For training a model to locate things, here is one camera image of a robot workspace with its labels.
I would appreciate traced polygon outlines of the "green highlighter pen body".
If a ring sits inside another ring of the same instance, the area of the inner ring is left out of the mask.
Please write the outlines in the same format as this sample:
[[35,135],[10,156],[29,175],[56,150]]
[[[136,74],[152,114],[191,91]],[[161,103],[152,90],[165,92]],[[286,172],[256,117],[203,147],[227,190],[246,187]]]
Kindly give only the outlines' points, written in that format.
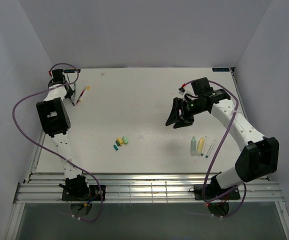
[[191,156],[195,156],[196,155],[196,152],[197,152],[197,141],[196,141],[196,138],[193,136],[191,141],[190,141],[190,155]]

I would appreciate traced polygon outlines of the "yellow highlighter pen body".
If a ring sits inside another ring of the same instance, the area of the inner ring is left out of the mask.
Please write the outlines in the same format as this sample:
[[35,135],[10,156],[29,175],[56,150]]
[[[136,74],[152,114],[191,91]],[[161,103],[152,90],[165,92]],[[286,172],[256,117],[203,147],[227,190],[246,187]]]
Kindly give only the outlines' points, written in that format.
[[197,148],[196,148],[196,155],[200,156],[203,153],[204,145],[205,145],[205,137],[201,137],[198,141]]

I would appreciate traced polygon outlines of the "white green thin pen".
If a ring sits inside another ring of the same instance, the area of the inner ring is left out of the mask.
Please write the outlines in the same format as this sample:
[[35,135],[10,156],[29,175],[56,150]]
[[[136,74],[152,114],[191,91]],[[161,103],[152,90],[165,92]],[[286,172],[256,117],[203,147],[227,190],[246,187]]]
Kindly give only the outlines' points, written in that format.
[[208,139],[208,137],[207,136],[205,136],[204,137],[204,142],[203,142],[203,147],[202,147],[202,151],[201,151],[201,156],[204,156],[205,155],[205,149],[206,149],[206,145],[207,145],[207,139]]

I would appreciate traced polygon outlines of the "green highlighter cap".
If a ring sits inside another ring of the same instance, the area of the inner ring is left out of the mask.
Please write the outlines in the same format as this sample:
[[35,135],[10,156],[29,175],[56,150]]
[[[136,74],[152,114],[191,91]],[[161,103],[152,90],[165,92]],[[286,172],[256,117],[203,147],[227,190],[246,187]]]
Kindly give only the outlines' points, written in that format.
[[128,138],[127,138],[126,135],[124,135],[124,136],[122,137],[122,141],[123,141],[124,144],[128,144],[128,143],[129,143],[129,140],[128,140]]

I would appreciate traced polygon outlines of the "yellow highlighter cap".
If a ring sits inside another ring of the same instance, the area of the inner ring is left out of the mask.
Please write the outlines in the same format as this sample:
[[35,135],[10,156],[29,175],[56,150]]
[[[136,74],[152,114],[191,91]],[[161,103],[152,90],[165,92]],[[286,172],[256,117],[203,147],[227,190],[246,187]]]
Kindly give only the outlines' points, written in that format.
[[124,141],[121,137],[117,138],[117,141],[119,142],[119,144],[122,146],[124,144]]

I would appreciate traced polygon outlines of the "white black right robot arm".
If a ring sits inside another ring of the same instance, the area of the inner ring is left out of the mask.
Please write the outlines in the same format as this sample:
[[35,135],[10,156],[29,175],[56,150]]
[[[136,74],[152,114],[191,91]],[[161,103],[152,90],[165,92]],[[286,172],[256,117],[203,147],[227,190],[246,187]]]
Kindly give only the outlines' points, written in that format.
[[240,154],[230,169],[212,178],[206,177],[200,190],[202,199],[211,202],[223,198],[241,184],[275,173],[278,168],[280,144],[275,137],[266,137],[238,112],[238,99],[227,89],[209,87],[185,98],[175,97],[166,126],[174,129],[189,127],[194,116],[209,112],[224,127],[225,133],[215,153],[218,154],[225,138],[231,135]]

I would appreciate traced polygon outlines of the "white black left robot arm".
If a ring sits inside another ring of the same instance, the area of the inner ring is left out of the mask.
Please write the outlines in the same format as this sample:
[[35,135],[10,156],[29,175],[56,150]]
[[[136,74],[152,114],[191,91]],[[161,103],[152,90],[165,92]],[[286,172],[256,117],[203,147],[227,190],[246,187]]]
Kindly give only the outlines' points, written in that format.
[[63,188],[71,197],[85,200],[90,196],[91,188],[87,184],[83,172],[71,165],[69,161],[74,158],[74,152],[68,141],[68,130],[71,122],[63,104],[63,100],[71,98],[72,88],[66,80],[51,79],[48,83],[49,92],[43,101],[36,104],[42,129],[53,141],[56,152],[62,156],[60,159],[64,172]]

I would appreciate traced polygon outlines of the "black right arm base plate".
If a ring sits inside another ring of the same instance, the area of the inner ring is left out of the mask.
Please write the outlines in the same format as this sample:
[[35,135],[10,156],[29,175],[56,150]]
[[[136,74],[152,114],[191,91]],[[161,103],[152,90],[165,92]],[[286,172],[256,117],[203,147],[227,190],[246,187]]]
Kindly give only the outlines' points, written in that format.
[[[205,199],[210,200],[216,198],[220,195],[223,195],[228,190],[232,189],[232,187],[226,189],[212,189],[209,185],[205,188]],[[203,200],[203,184],[195,184],[193,187],[190,187],[188,190],[189,193],[194,194],[195,200]],[[226,195],[223,195],[219,200],[239,200],[241,198],[240,192],[237,188],[234,188],[231,192]]]

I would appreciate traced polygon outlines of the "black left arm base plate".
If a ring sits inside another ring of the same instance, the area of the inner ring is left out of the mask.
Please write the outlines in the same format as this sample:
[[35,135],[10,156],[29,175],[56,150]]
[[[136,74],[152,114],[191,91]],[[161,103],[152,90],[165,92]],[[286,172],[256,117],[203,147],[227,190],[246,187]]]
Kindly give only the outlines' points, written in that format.
[[[100,185],[102,191],[102,200],[104,201],[106,198],[106,185]],[[62,201],[101,201],[101,191],[97,185],[89,185],[89,194],[86,195],[85,198],[79,198],[76,196],[71,196],[69,193],[63,189],[61,200]]]

